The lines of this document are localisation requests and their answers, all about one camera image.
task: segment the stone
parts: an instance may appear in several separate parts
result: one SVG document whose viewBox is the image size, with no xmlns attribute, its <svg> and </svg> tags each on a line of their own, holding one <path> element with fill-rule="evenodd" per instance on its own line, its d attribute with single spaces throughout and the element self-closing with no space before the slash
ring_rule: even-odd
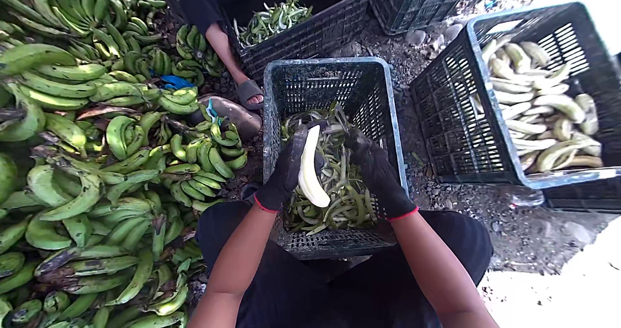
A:
<svg viewBox="0 0 621 328">
<path fill-rule="evenodd" d="M 409 45 L 419 46 L 423 44 L 427 33 L 421 30 L 409 31 L 406 33 L 406 42 Z"/>
<path fill-rule="evenodd" d="M 261 130 L 262 121 L 258 114 L 246 110 L 243 106 L 219 96 L 206 96 L 199 99 L 205 106 L 211 99 L 212 108 L 219 117 L 228 117 L 237 126 L 242 141 L 250 140 Z M 192 113 L 189 118 L 191 124 L 198 124 L 205 120 L 201 111 Z"/>
<path fill-rule="evenodd" d="M 461 23 L 456 23 L 453 26 L 444 30 L 442 34 L 444 35 L 444 39 L 446 40 L 446 42 L 451 43 L 453 39 L 455 39 L 457 35 L 460 33 L 462 28 L 463 28 L 463 25 Z"/>
<path fill-rule="evenodd" d="M 563 232 L 567 235 L 573 236 L 578 241 L 584 244 L 590 244 L 593 242 L 593 235 L 590 233 L 586 227 L 573 222 L 567 221 L 563 224 Z"/>
<path fill-rule="evenodd" d="M 433 50 L 440 50 L 440 46 L 444 45 L 444 35 L 438 35 L 433 42 L 431 42 L 431 47 Z"/>
</svg>

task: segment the forearm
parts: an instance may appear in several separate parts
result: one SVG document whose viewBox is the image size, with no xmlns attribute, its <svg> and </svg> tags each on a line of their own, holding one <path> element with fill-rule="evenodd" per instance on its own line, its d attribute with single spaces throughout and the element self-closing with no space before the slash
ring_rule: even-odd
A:
<svg viewBox="0 0 621 328">
<path fill-rule="evenodd" d="M 391 224 L 420 289 L 439 316 L 486 311 L 462 263 L 419 213 Z"/>
<path fill-rule="evenodd" d="M 255 276 L 275 218 L 275 213 L 257 205 L 250 208 L 215 261 L 206 293 L 228 293 L 241 299 Z"/>
</svg>

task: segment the person's arm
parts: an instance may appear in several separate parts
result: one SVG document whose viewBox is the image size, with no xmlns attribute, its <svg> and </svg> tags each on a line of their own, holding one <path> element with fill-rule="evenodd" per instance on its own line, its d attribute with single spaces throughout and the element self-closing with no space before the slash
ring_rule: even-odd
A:
<svg viewBox="0 0 621 328">
<path fill-rule="evenodd" d="M 237 310 L 255 276 L 276 213 L 253 205 L 215 261 L 188 328 L 235 327 Z"/>
<path fill-rule="evenodd" d="M 283 202 L 298 185 L 308 130 L 299 126 L 258 191 L 255 205 L 233 231 L 213 264 L 209 282 L 188 328 L 234 328 L 237 311 L 259 267 L 269 232 Z"/>
<path fill-rule="evenodd" d="M 423 294 L 446 328 L 496 328 L 470 275 L 444 241 L 418 213 L 401 188 L 386 152 L 358 130 L 345 144 L 353 151 L 369 190 L 384 205 L 401 250 Z"/>
<path fill-rule="evenodd" d="M 468 272 L 419 213 L 391 222 L 412 274 L 446 328 L 497 327 Z"/>
</svg>

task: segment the foot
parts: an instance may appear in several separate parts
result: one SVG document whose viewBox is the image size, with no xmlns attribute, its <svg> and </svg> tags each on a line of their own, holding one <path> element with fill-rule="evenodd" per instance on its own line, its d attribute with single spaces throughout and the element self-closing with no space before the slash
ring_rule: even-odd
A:
<svg viewBox="0 0 621 328">
<path fill-rule="evenodd" d="M 251 96 L 248 100 L 246 100 L 246 103 L 248 104 L 260 104 L 261 102 L 263 102 L 263 95 L 253 95 Z"/>
</svg>

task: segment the pile of plantains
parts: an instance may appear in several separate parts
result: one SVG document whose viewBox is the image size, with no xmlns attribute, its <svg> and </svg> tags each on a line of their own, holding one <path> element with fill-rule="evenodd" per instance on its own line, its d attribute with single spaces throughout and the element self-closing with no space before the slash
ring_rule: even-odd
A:
<svg viewBox="0 0 621 328">
<path fill-rule="evenodd" d="M 184 326 L 192 231 L 248 158 L 196 99 L 220 61 L 196 27 L 171 52 L 162 0 L 0 4 L 0 319 Z M 155 86 L 169 74 L 194 86 Z"/>
</svg>

